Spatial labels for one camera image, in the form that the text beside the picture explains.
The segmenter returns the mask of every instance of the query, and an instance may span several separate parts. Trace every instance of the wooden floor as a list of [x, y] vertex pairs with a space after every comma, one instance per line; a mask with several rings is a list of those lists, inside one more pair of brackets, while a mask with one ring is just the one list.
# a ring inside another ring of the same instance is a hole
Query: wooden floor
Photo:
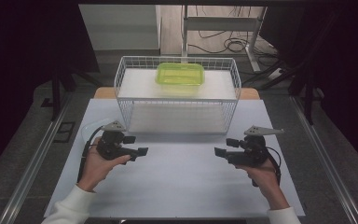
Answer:
[[[203, 7], [203, 6], [189, 6], [188, 16], [207, 16], [207, 17], [251, 17], [255, 18], [260, 13], [261, 7]], [[182, 15], [184, 15], [182, 6], [161, 6], [161, 54], [163, 55], [178, 55], [182, 52]], [[187, 44], [195, 45], [210, 52], [217, 52], [225, 49], [225, 41], [231, 37], [239, 37], [241, 39], [249, 39], [252, 32], [223, 32], [216, 35], [218, 31], [189, 31], [187, 33]], [[258, 37], [256, 40], [256, 47], [262, 51], [273, 50], [269, 47], [267, 42]], [[243, 46], [232, 45], [232, 49], [239, 50]], [[188, 54], [207, 54], [208, 52], [195, 47], [188, 47]], [[221, 54], [245, 54], [243, 50], [240, 53], [234, 53], [229, 49], [224, 50]]]

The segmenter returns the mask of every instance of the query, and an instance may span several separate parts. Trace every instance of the white sleeve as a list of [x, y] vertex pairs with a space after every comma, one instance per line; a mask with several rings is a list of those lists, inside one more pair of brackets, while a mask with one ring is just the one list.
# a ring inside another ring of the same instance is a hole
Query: white sleeve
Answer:
[[280, 210], [268, 210], [267, 215], [271, 224], [300, 224], [293, 207]]
[[54, 204], [51, 214], [42, 224], [84, 223], [90, 215], [89, 207], [94, 197], [95, 193], [74, 186], [64, 200]]

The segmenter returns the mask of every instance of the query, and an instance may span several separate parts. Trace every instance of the metal basket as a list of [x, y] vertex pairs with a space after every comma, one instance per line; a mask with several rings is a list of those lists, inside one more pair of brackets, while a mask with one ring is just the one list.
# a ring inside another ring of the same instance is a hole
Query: metal basket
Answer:
[[[155, 82], [161, 63], [198, 63], [204, 68], [205, 83], [185, 92], [166, 90]], [[114, 86], [131, 133], [225, 134], [241, 95], [240, 76], [231, 58], [123, 57]]]

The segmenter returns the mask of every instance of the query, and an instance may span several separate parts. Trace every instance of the green lid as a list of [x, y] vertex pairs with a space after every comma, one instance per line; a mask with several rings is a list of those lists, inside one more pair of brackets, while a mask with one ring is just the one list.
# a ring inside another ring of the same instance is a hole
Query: green lid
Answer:
[[199, 86], [204, 82], [204, 69], [197, 63], [161, 63], [156, 82], [163, 85]]

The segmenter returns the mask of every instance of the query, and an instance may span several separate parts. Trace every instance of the hand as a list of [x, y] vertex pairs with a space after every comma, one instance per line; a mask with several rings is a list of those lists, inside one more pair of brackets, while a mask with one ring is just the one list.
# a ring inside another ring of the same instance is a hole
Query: hand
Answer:
[[269, 159], [258, 167], [243, 165], [235, 165], [235, 167], [246, 171], [248, 176], [255, 181], [258, 187], [260, 187], [261, 193], [266, 197], [271, 210], [290, 207], [279, 187], [274, 166]]
[[96, 147], [100, 139], [101, 137], [95, 138], [93, 146], [89, 149], [89, 154], [84, 164], [83, 175], [77, 183], [78, 187], [88, 192], [92, 192], [101, 181], [106, 179], [106, 176], [115, 166], [131, 158], [130, 155], [126, 155], [111, 161], [105, 160], [100, 156]]

